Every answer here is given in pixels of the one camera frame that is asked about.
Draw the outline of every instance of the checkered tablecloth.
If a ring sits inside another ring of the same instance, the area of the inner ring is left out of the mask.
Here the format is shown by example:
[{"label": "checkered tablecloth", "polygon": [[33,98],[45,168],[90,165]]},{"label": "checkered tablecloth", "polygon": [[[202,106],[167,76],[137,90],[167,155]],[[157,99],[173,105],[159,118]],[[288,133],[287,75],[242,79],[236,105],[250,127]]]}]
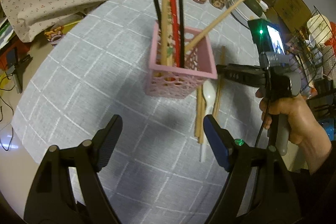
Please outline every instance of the checkered tablecloth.
[{"label": "checkered tablecloth", "polygon": [[[184,10],[185,24],[196,28],[223,12],[192,0],[184,0]],[[205,163],[199,162],[195,93],[184,100],[144,94],[155,16],[152,0],[109,0],[93,11],[42,63],[12,125],[39,163],[50,145],[77,146],[120,114],[124,129],[99,178],[122,223],[202,224],[227,173],[210,147]],[[227,63],[258,64],[249,30],[233,17],[209,37],[216,62],[224,45]],[[249,144],[261,125],[254,93],[253,88],[226,82],[218,115],[223,128]],[[74,172],[72,184],[83,202]]]}]

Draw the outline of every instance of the human hand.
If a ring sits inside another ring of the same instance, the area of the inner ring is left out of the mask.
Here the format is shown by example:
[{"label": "human hand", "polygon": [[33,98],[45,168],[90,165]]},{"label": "human hand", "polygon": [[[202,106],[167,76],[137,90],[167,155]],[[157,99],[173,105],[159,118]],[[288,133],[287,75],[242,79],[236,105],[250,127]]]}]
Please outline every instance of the human hand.
[{"label": "human hand", "polygon": [[[259,90],[256,92],[256,97],[262,98]],[[262,110],[262,120],[265,117],[266,107],[267,100],[262,99],[259,104],[259,108]],[[305,99],[300,94],[294,98],[281,98],[272,102],[269,106],[264,128],[268,130],[271,125],[272,118],[270,114],[278,115],[280,113],[288,115],[288,122],[291,126],[289,141],[296,145],[299,145],[303,139],[311,139],[321,128]]]},{"label": "human hand", "polygon": [[[256,92],[256,97],[262,97],[259,90]],[[261,100],[259,107],[262,110],[261,119],[263,120],[267,107],[265,99]],[[268,113],[288,115],[291,127],[289,141],[302,149],[310,173],[315,173],[329,156],[332,146],[325,130],[316,121],[305,99],[301,95],[294,98],[281,98],[270,104]],[[264,128],[269,129],[271,123],[272,118],[267,115]]]}]

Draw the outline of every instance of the led light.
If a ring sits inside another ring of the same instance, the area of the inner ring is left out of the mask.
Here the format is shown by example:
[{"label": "led light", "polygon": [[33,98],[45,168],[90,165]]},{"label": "led light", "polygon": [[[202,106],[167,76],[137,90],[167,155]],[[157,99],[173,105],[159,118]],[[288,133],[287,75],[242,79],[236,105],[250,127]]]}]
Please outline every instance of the led light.
[{"label": "led light", "polygon": [[235,139],[235,144],[238,146],[242,146],[245,142],[242,139]]}]

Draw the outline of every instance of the pink plastic utensil holder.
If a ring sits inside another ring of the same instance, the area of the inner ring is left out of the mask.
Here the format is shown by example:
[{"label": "pink plastic utensil holder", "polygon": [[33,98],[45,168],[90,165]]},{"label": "pink plastic utensil holder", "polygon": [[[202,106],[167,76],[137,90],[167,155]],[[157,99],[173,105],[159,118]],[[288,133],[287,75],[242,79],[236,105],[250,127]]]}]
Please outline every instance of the pink plastic utensil holder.
[{"label": "pink plastic utensil holder", "polygon": [[[202,30],[186,27],[184,34],[197,35]],[[149,71],[145,93],[150,96],[183,99],[207,79],[217,79],[215,60],[208,36],[184,57],[184,68],[158,65],[160,60],[160,37],[157,22],[154,25]]]}]

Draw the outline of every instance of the screen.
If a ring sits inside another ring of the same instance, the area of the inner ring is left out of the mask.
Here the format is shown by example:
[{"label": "screen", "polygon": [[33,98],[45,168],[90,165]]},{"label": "screen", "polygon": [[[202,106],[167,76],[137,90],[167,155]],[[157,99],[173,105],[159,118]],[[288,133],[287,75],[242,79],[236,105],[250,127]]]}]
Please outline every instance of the screen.
[{"label": "screen", "polygon": [[267,26],[269,36],[271,37],[272,47],[274,52],[279,54],[285,54],[284,45],[281,40],[281,36],[278,30],[271,26]]}]

